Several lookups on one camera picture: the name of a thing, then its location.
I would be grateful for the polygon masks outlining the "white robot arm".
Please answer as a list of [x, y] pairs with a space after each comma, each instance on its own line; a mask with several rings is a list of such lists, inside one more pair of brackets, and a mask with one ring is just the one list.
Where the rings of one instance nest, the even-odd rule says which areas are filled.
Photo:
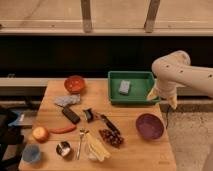
[[213, 98], [213, 68], [191, 65], [189, 55], [182, 50], [156, 59], [151, 66], [156, 81], [146, 99], [161, 97], [169, 105], [177, 108], [177, 85], [196, 89]]

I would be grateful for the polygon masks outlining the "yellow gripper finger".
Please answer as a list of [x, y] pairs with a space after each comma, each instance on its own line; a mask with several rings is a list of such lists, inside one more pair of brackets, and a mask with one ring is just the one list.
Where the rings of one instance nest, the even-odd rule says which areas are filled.
[[174, 95], [172, 97], [169, 97], [167, 99], [169, 105], [173, 108], [176, 109], [177, 108], [177, 95]]
[[146, 99], [147, 99], [148, 101], [150, 101], [150, 100], [153, 100], [153, 99], [155, 99], [155, 98], [157, 98], [157, 93], [156, 93], [155, 89], [152, 88], [152, 89], [150, 90], [150, 92], [148, 93]]

